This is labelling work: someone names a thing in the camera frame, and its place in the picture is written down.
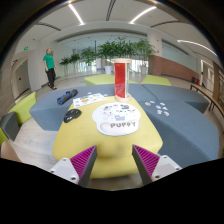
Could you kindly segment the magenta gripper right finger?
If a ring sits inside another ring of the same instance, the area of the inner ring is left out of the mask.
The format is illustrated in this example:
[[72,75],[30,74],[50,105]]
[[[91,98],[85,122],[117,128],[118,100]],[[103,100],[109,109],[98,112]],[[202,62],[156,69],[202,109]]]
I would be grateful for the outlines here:
[[137,145],[132,145],[132,156],[143,185],[150,184],[181,170],[181,167],[168,155],[160,156]]

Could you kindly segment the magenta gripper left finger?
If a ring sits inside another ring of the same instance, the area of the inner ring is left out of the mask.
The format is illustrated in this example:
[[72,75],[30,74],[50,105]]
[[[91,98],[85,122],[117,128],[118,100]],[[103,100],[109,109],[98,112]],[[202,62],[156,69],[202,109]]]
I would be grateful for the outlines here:
[[97,148],[92,146],[72,158],[62,158],[49,172],[81,187],[86,187],[96,158]]

